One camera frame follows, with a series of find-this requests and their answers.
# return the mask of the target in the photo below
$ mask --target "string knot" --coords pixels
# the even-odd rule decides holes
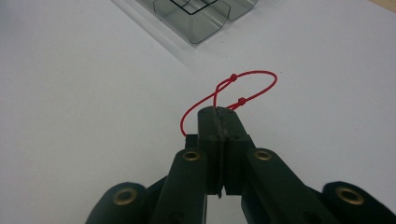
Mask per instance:
[[[238,79],[238,76],[237,76],[236,74],[232,74],[232,75],[230,76],[230,81],[231,81],[231,82],[235,82],[237,79]]]
[[[247,99],[244,97],[241,97],[238,99],[238,105],[244,105],[247,102]]]

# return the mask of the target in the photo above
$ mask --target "red string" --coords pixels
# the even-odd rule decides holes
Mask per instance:
[[[237,109],[239,106],[242,106],[245,103],[247,103],[248,101],[251,101],[254,98],[259,97],[260,95],[263,95],[266,92],[268,92],[269,90],[271,90],[271,88],[273,88],[275,86],[276,82],[277,82],[276,74],[273,73],[273,72],[269,72],[269,71],[254,70],[254,71],[248,71],[248,72],[245,72],[245,73],[241,73],[239,75],[232,74],[229,78],[221,81],[212,94],[206,96],[204,99],[202,99],[201,101],[199,101],[198,103],[196,103],[195,105],[193,105],[190,109],[188,109],[186,111],[186,113],[183,115],[183,117],[181,118],[181,121],[180,121],[181,133],[184,136],[187,136],[186,133],[184,132],[184,120],[190,114],[190,112],[193,109],[195,109],[195,107],[197,107],[201,103],[203,103],[203,102],[207,101],[208,99],[210,99],[211,97],[213,97],[213,106],[216,108],[217,107],[218,94],[221,91],[223,91],[225,88],[227,88],[231,83],[235,82],[238,78],[244,77],[244,76],[249,76],[249,75],[269,75],[269,76],[272,76],[274,78],[274,81],[267,88],[265,88],[264,90],[259,91],[256,94],[249,96],[248,98],[241,97],[241,98],[238,99],[238,101],[235,104],[229,105],[229,106],[227,106],[227,108],[229,108],[231,110]]]

